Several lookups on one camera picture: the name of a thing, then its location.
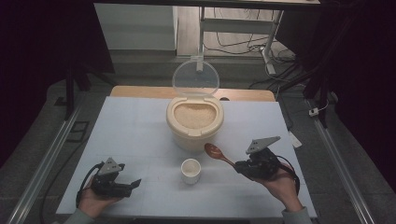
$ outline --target open lid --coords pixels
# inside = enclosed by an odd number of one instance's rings
[[[219,74],[202,60],[190,60],[175,71],[173,87],[181,95],[213,95],[219,89]]]

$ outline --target hand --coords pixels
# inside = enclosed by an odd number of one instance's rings
[[[106,196],[98,196],[90,188],[93,176],[85,189],[82,191],[81,200],[79,202],[79,210],[87,214],[91,218],[99,217],[105,208],[109,205],[118,202],[122,198],[111,198]]]
[[[288,212],[298,212],[303,209],[296,193],[293,177],[288,172],[279,168],[270,180],[258,178],[253,178],[253,180],[268,188],[270,193],[285,205]]]

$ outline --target plastic container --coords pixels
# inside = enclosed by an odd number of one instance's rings
[[[166,121],[175,142],[191,152],[203,152],[224,121],[222,105],[213,94],[219,75],[204,61],[188,61],[177,68],[173,87],[178,93],[166,109]]]

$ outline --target gray carpet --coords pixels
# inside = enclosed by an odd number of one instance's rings
[[[135,63],[125,61],[121,56],[113,58],[116,75],[109,75],[121,85],[171,86],[172,75],[177,66],[185,59],[162,57],[149,60],[137,59]],[[218,70],[221,88],[247,89],[248,86],[268,77],[263,72],[262,60],[245,59],[208,59]],[[282,71],[286,65],[277,65],[276,70]],[[77,121],[87,121],[88,129],[85,136],[81,133],[70,133],[62,151],[51,170],[49,177],[40,191],[25,223],[39,223],[40,204],[52,179],[62,168],[62,164],[80,144],[79,138],[87,138],[99,115],[111,86],[89,75],[92,83],[91,90],[83,105]],[[265,89],[271,82],[254,86],[254,89]],[[318,130],[312,118],[308,116],[308,105],[302,96],[303,87],[298,86],[282,92],[276,97],[280,102],[285,121],[290,130],[303,145],[296,149],[296,154],[303,169],[304,178],[314,206],[318,213],[317,223],[361,223],[356,215],[344,186],[334,169]],[[21,197],[26,185],[40,163],[52,139],[59,130],[64,119],[64,106],[54,105],[59,97],[65,96],[64,82],[54,84],[49,88],[48,99],[41,113],[32,125],[30,131],[22,139],[13,155],[0,170],[0,223],[6,223],[15,204]],[[396,196],[382,175],[375,168],[363,148],[353,138],[351,133],[337,118],[333,105],[327,108],[328,130],[334,142],[341,150],[352,177],[360,188],[365,201],[372,211],[376,223],[391,224],[396,220]],[[63,221],[66,217],[55,215],[56,208],[61,201],[65,188],[78,164],[84,144],[72,155],[58,178],[54,181],[45,198],[43,215],[46,223],[54,220]],[[181,223],[185,220],[141,220],[130,218],[101,217],[97,223]],[[231,221],[213,221],[213,223],[236,223]],[[255,220],[252,223],[282,223],[279,219]]]

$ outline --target gray sleeve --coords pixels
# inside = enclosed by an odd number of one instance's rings
[[[285,224],[312,224],[306,207],[304,207],[303,210],[294,213],[283,210],[282,216],[285,220]]]
[[[70,216],[64,224],[91,224],[93,222],[93,218],[76,208],[75,213],[73,213],[73,215]]]

